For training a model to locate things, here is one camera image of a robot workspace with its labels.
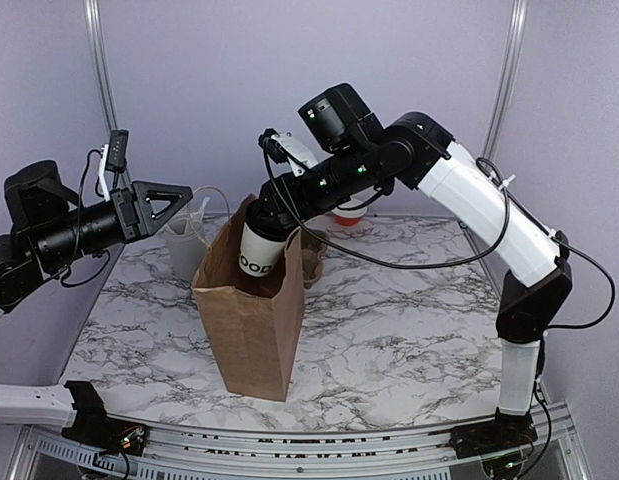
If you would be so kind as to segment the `black cup lid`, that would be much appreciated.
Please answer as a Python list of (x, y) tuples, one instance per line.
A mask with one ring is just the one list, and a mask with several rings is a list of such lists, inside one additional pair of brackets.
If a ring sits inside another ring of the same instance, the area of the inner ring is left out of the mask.
[(258, 237), (273, 242), (283, 242), (290, 235), (290, 229), (278, 215), (268, 216), (256, 202), (246, 209), (245, 223)]

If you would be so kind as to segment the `single white paper cup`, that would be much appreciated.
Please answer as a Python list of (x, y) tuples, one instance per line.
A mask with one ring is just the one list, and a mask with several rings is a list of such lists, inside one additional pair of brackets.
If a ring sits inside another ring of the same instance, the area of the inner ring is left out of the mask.
[(254, 278), (270, 274), (280, 259), (286, 238), (270, 240), (257, 234), (247, 223), (242, 230), (238, 265), (241, 270)]

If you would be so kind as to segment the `brown cardboard box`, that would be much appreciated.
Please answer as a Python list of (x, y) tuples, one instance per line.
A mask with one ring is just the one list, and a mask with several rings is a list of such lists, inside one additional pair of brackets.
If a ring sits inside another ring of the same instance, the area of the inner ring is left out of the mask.
[(222, 227), (192, 281), (204, 330), (225, 387), (232, 393), (283, 402), (287, 398), (305, 293), (301, 233), (282, 243), (271, 273), (253, 277), (239, 264), (253, 194)]

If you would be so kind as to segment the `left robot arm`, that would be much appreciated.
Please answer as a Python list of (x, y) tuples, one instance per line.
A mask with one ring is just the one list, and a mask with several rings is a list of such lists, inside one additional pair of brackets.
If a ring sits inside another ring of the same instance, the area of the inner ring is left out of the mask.
[(0, 316), (46, 283), (68, 283), (74, 261), (158, 231), (192, 198), (187, 186), (135, 181), (92, 206), (62, 184), (53, 160), (26, 166), (4, 182), (13, 225), (0, 236)]

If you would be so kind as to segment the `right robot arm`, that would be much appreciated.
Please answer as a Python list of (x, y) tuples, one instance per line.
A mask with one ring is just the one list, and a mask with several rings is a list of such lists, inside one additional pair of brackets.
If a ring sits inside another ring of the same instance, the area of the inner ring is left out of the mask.
[(496, 416), (484, 430), (495, 448), (523, 431), (529, 415), (541, 341), (572, 288), (568, 248), (511, 199), (497, 169), (474, 158), (455, 137), (420, 112), (383, 126), (347, 83), (328, 88), (299, 109), (327, 158), (317, 160), (294, 137), (265, 131), (266, 163), (288, 163), (247, 209), (238, 263), (268, 275), (295, 229), (333, 209), (347, 209), (364, 190), (391, 194), (396, 183), (422, 192), (468, 226), (508, 267), (496, 328), (503, 346)]

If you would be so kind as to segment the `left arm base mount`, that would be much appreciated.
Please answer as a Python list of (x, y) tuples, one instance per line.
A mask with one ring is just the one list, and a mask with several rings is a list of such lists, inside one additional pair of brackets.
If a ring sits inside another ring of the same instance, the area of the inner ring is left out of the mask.
[(73, 423), (62, 429), (64, 438), (110, 452), (142, 455), (148, 436), (147, 425), (109, 416), (90, 382), (71, 380), (64, 387), (71, 393), (71, 406), (76, 414)]

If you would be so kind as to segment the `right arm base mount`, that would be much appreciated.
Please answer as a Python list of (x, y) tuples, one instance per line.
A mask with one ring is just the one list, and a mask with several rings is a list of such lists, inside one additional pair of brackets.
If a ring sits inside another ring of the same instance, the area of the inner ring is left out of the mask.
[(504, 414), (497, 409), (491, 420), (452, 428), (449, 445), (458, 459), (464, 459), (532, 446), (537, 438), (529, 412), (518, 416)]

